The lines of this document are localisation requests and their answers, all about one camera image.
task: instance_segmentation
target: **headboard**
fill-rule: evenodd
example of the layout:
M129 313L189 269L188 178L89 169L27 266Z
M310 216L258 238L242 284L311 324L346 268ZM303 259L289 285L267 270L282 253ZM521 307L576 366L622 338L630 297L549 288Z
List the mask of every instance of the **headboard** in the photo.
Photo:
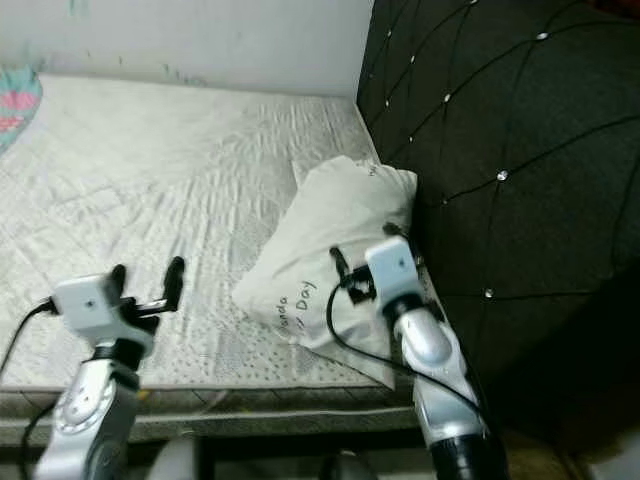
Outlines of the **headboard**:
M639 26L583 1L375 2L358 106L419 175L413 233L485 382L640 258Z

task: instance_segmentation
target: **pillow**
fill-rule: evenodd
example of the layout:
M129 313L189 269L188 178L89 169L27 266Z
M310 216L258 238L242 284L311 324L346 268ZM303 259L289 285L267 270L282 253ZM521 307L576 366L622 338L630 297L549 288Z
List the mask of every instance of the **pillow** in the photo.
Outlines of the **pillow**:
M329 249L338 245L351 268L363 264L365 250L386 239L385 223L408 230L416 187L415 173L373 161L342 156L314 168L255 266L235 287L234 302L290 343L393 387L388 367L340 348L326 327L327 299L339 280ZM336 330L349 344L390 355L389 332L373 302L354 306L341 290L333 313Z

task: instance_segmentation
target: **black cable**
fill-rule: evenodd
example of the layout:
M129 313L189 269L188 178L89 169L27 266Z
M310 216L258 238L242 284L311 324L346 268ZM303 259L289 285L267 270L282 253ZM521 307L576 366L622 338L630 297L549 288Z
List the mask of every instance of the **black cable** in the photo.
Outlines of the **black cable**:
M340 337L340 335L338 335L338 332L336 332L336 329L333 325L333 301L335 299L336 293L338 293L338 290L340 288L343 287L343 283L344 282L340 282L338 283L335 287L333 287L333 290L331 290L331 293L329 294L329 299L327 300L327 313L326 313L326 319L327 319L327 328L329 329L329 332L331 333L331 336L333 337L333 339L335 340L335 342L342 348L350 350L360 356L369 358L371 360L375 360L376 362L379 363L383 363L385 365L388 365L389 367L391 367L393 370L397 371L397 372L401 372L404 373L406 375L411 375L411 376L417 376L420 377L434 385L437 385L438 387L442 388L443 390L446 390L447 392L449 392L451 395L453 395L454 397L456 397L457 399L459 399L462 403L464 403L467 407L469 407L469 409L471 409L476 415L478 415L478 417L480 417L480 419L484 422L484 424L486 425L487 429L489 430L489 433L491 435L493 435L494 437L498 438L497 435L497 428L495 427L494 422L491 420L491 417L489 416L488 412L486 412L485 409L483 409L482 407L478 406L476 403L474 403L473 401L469 400L467 397L465 397L462 393L458 392L456 389L451 388L449 385L447 385L446 383L442 382L441 380L438 380L435 377L432 377L431 375L427 375L425 373L422 372L418 372L417 370L414 370L413 368L404 365L402 363L396 362L394 360L391 360L389 358L385 358L385 357L380 357L374 353L370 353L370 352L365 352L364 350L360 350L357 347L354 347L353 345L349 345L347 342L345 342L342 337Z
M29 480L29 472L27 471L27 456L29 454L29 437L31 436L31 432L36 428L38 422L42 420L46 415L48 415L55 407L56 402L51 402L49 405L44 407L35 417L33 417L29 421L29 425L24 429L22 433L22 438L20 439L20 455L18 457L18 467L20 468L20 478L22 480Z
M11 352L13 351L13 347L15 347L16 342L18 341L18 337L22 333L22 330L24 329L24 327L27 325L27 322L31 319L31 317L42 312L52 312L52 313L56 312L56 307L51 298L42 302L36 308L31 310L29 313L27 313L25 317L22 319L22 321L20 322L20 325L18 325L18 328L16 329L16 331L13 334L13 337L11 338L11 342L9 342L9 347L7 348L4 354L4 358L2 359L2 365L0 365L0 379L2 378L4 369L7 367L7 364L9 363L9 358L11 357Z

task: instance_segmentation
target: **white mattress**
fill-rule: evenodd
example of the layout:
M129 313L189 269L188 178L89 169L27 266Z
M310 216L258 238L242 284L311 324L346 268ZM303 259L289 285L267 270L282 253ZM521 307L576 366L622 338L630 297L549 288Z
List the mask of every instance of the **white mattress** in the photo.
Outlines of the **white mattress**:
M0 156L0 352L60 280L129 267L126 294L187 261L143 386L358 387L357 372L279 343L231 302L308 170L375 156L352 101L41 76L35 119ZM20 337L1 390L58 391L89 350L59 317Z

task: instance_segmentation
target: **mattress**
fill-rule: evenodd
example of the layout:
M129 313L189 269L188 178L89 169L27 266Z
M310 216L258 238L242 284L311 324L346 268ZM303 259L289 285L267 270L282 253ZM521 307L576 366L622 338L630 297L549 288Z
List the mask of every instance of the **mattress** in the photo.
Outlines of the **mattress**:
M285 431L291 425L283 418L302 425L301 416L377 415L393 424L401 412L405 423L415 421L402 383L390 392L347 366L282 344L231 301L311 168L339 154L376 158L352 101L40 80L38 112L0 156L1 331L15 330L59 281L117 263L129 269L125 294L157 298L168 261L181 255L181 307L164 314L141 367L134 438L207 424L242 434L268 430L255 418L271 417ZM8 342L3 335L0 351ZM89 354L59 317L34 318L0 386L0 442L17 443L26 419ZM310 420L309 428L329 428L325 423Z

